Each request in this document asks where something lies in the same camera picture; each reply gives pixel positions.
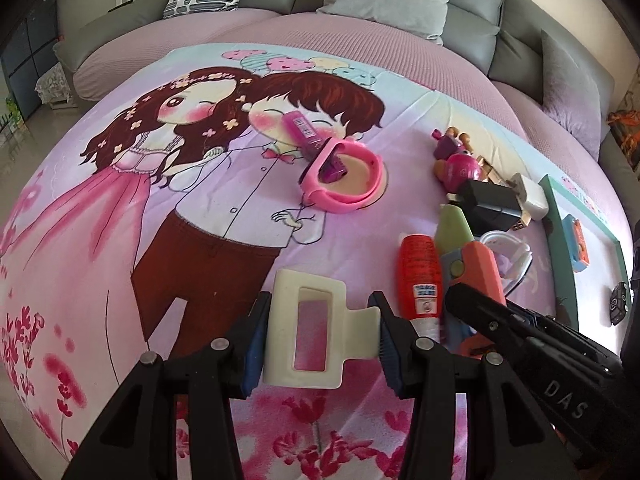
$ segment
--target black toy car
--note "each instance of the black toy car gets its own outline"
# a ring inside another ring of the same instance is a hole
[[[609,301],[609,317],[613,325],[617,325],[625,319],[628,308],[626,307],[626,298],[629,295],[629,287],[625,282],[616,285],[611,293]]]

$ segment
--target green button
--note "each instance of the green button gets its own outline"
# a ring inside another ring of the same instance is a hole
[[[449,270],[454,278],[459,278],[465,273],[465,263],[462,260],[456,260]]]

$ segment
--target cartoon eye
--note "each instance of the cartoon eye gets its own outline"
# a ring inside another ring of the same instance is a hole
[[[171,99],[169,99],[166,102],[166,105],[169,108],[173,108],[173,107],[179,105],[182,101],[184,101],[184,97],[172,97]]]

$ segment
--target white power adapter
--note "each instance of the white power adapter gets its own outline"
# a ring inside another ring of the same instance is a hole
[[[542,220],[549,213],[549,202],[546,201],[545,190],[528,176],[516,173],[508,183],[513,187],[522,202],[522,207],[533,220]]]

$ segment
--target beige plastic bracket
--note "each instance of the beige plastic bracket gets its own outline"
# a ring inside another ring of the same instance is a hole
[[[324,371],[296,370],[298,304],[326,301],[327,345]],[[380,342],[380,310],[347,308],[344,282],[280,269],[276,273],[267,330],[262,380],[290,388],[339,388],[347,359],[373,359]]]

